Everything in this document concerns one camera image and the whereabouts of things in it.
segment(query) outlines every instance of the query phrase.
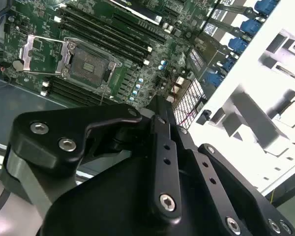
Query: screw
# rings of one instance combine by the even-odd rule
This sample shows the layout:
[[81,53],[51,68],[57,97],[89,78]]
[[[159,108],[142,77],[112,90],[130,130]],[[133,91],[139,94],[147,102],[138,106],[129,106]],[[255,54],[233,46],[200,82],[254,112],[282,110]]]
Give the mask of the screw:
[[62,70],[62,76],[63,76],[63,77],[67,76],[68,73],[69,73],[69,69],[68,69],[68,68],[64,68],[64,69]]
[[137,116],[137,113],[135,112],[135,111],[133,111],[132,109],[128,109],[128,112],[131,114],[131,115],[133,115],[134,117],[136,117]]
[[161,117],[157,117],[157,119],[162,123],[162,124],[165,124],[166,122],[161,118]]
[[59,148],[64,151],[74,151],[77,145],[73,140],[64,138],[59,141]]
[[207,146],[207,149],[211,152],[211,153],[215,153],[214,149],[211,146]]
[[291,235],[292,234],[292,230],[290,229],[290,227],[287,226],[287,224],[285,224],[285,222],[283,220],[280,221],[280,224],[282,225],[283,229],[285,229],[285,231]]
[[179,130],[183,133],[183,134],[187,134],[188,133],[188,131],[184,128],[184,127],[182,127],[182,126],[178,126],[178,128],[179,128]]
[[8,18],[9,22],[14,22],[14,20],[15,20],[14,16],[9,16],[9,18]]
[[269,219],[268,221],[269,221],[269,224],[270,224],[271,228],[272,228],[277,234],[280,234],[280,233],[281,233],[281,230],[280,230],[280,228],[277,226],[277,224],[276,224],[273,220],[271,220],[271,219]]
[[175,210],[175,202],[171,196],[169,196],[167,194],[162,194],[159,197],[159,201],[162,204],[162,206],[165,208],[165,210],[167,210],[167,211],[174,211]]
[[68,44],[68,49],[69,49],[69,50],[74,50],[75,47],[76,47],[76,45],[75,45],[74,43],[69,43],[69,44]]
[[46,124],[40,123],[40,122],[35,122],[30,125],[30,130],[34,134],[47,134],[49,131],[49,128]]
[[234,234],[240,235],[240,227],[239,227],[238,223],[233,218],[227,217],[226,222],[227,222],[228,228],[230,228],[230,230]]

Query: ram slot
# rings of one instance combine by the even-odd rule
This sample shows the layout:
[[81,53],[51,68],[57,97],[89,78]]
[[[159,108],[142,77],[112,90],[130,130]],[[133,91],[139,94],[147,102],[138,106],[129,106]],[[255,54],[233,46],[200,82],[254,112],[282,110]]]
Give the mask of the ram slot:
[[123,22],[124,24],[128,25],[129,27],[131,27],[137,31],[140,31],[141,33],[147,34],[149,37],[158,41],[159,43],[164,44],[166,42],[166,38],[164,38],[163,36],[146,29],[146,28],[128,20],[127,18],[125,18],[119,14],[114,14],[114,19],[116,19],[120,22]]
[[80,24],[80,22],[74,21],[73,19],[66,18],[66,20],[64,22],[66,22],[69,25],[74,26],[75,28],[78,28],[79,30],[85,31],[85,32],[87,32],[88,34],[90,34],[90,35],[92,35],[94,37],[99,38],[99,40],[101,42],[107,42],[109,44],[112,44],[112,45],[120,48],[120,49],[127,50],[129,53],[131,53],[133,55],[136,55],[137,57],[142,58],[142,60],[146,59],[146,57],[147,57],[147,54],[145,54],[144,52],[137,51],[136,49],[131,48],[129,45],[122,44],[117,39],[109,37],[109,36],[103,34],[102,32],[99,32],[99,31],[97,31],[97,30],[95,30],[95,29],[93,29],[91,27],[84,26],[84,25]]
[[[61,95],[85,105],[99,105],[102,100],[101,95],[58,78],[52,79],[51,94]],[[114,104],[114,102],[104,97],[102,104],[108,105]]]
[[140,44],[138,44],[138,39],[134,38],[134,37],[129,37],[125,34],[120,34],[119,32],[114,32],[110,29],[105,28],[104,26],[101,26],[93,21],[97,21],[96,18],[84,13],[83,16],[81,16],[81,12],[76,13],[71,9],[62,9],[62,12],[64,14],[64,17],[62,20],[66,20],[67,18],[73,18],[75,19],[77,22],[81,22],[89,27],[91,27],[92,29],[96,29],[97,31],[102,32],[103,34],[106,34],[107,36],[110,36],[112,38],[116,38],[119,41],[125,43],[126,45],[129,45],[137,50],[140,50],[143,54],[148,55],[149,54],[149,50],[148,48],[150,47],[148,44],[144,44],[144,46],[141,46]]
[[143,59],[142,58],[139,58],[139,57],[136,57],[135,55],[132,55],[130,53],[128,53],[127,51],[121,49],[121,48],[118,48],[112,44],[109,44],[105,41],[101,41],[99,38],[96,38],[95,36],[92,36],[92,35],[88,35],[86,32],[82,32],[80,31],[79,29],[77,28],[74,28],[72,27],[71,25],[69,24],[62,24],[62,28],[65,29],[65,30],[68,30],[72,33],[74,33],[75,35],[78,35],[84,39],[86,39],[87,41],[90,41],[90,42],[93,42],[99,46],[102,46],[106,49],[108,49],[109,51],[115,53],[115,54],[118,54],[118,55],[121,55],[133,62],[136,62],[137,64],[139,64],[140,66],[143,65]]

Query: capacitor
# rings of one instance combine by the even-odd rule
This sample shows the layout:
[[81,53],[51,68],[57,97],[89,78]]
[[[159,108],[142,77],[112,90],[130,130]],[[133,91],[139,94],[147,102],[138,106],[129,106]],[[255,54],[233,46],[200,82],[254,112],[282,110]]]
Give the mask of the capacitor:
[[168,27],[168,23],[164,22],[162,28],[163,28],[163,29],[167,29],[167,27]]
[[41,87],[40,95],[45,97],[45,96],[47,96],[47,94],[48,94],[47,88],[46,87]]
[[167,27],[167,30],[168,30],[169,32],[172,32],[173,29],[174,29],[174,26],[168,26],[168,27]]

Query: mounting hole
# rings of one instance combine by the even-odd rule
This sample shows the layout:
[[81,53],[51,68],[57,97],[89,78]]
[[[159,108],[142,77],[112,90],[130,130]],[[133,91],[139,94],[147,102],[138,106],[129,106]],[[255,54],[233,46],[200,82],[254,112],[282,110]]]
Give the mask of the mounting hole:
[[166,165],[170,165],[171,164],[171,161],[168,160],[167,158],[164,159],[164,162],[165,162]]
[[216,184],[216,181],[215,181],[215,179],[213,179],[213,178],[210,178],[210,181],[211,181],[211,183],[213,183],[213,184]]

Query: dimm slot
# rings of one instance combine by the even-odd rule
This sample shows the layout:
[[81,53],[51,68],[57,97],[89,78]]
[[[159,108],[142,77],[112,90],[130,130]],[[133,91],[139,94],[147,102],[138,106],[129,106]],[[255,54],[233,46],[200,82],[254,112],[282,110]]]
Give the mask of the dimm slot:
[[113,26],[113,25],[110,25],[104,21],[101,21],[100,19],[96,18],[96,17],[93,17],[92,15],[90,14],[87,14],[85,13],[84,11],[82,11],[81,9],[78,9],[77,7],[73,6],[73,5],[67,5],[66,8],[61,8],[61,10],[63,11],[67,11],[67,10],[72,10],[72,11],[75,11],[77,14],[80,14],[83,18],[86,18],[88,19],[90,22],[96,22],[97,24],[100,24],[102,25],[103,27],[107,28],[107,30],[115,33],[115,34],[118,34],[121,38],[125,38],[125,39],[128,39],[129,41],[135,41],[136,44],[144,47],[144,48],[148,48],[150,47],[149,44],[147,44],[146,42],[132,36],[132,35],[129,35],[127,32],[124,32],[124,31],[120,31],[119,28]]
[[134,22],[126,19],[123,16],[120,16],[118,14],[114,14],[114,18],[116,20],[121,21],[124,24],[126,24],[126,25],[140,31],[141,33],[147,34],[148,36],[150,36],[151,38],[153,38],[154,40],[156,40],[156,41],[158,41],[158,42],[160,42],[162,44],[164,44],[166,42],[166,39],[164,37],[162,37],[162,36],[160,36],[160,35],[158,35],[158,34],[156,34],[154,32],[151,32],[151,31],[149,31],[148,29],[146,29],[146,28],[144,28],[142,26],[139,26],[139,25],[135,24]]
[[119,48],[115,47],[114,45],[108,44],[107,42],[101,42],[99,39],[97,39],[94,36],[90,36],[90,35],[86,35],[83,32],[79,31],[78,29],[68,25],[68,24],[63,24],[62,25],[63,29],[68,30],[88,41],[91,41],[97,45],[100,45],[102,47],[107,48],[109,51],[114,52],[118,55],[121,55],[125,58],[128,58],[129,60],[136,62],[137,64],[139,64],[140,66],[143,65],[143,60],[141,58],[138,58],[136,56],[130,55],[129,53],[125,52],[124,50],[120,50]]
[[144,58],[146,58],[146,56],[147,56],[147,54],[145,54],[144,52],[142,52],[142,51],[138,52],[138,51],[136,51],[136,49],[131,48],[129,45],[124,45],[124,44],[120,43],[115,38],[111,38],[111,37],[99,32],[99,31],[96,31],[95,29],[93,29],[91,27],[81,25],[80,22],[74,21],[74,20],[72,20],[70,18],[66,18],[65,22],[67,24],[70,24],[70,25],[78,28],[79,30],[83,30],[85,32],[88,32],[90,35],[93,35],[94,37],[99,38],[101,41],[106,41],[106,42],[108,42],[108,43],[110,43],[110,44],[112,44],[112,45],[114,45],[116,47],[119,47],[119,48],[126,48],[131,54],[134,54],[134,55],[136,55],[138,57],[143,57],[142,60]]

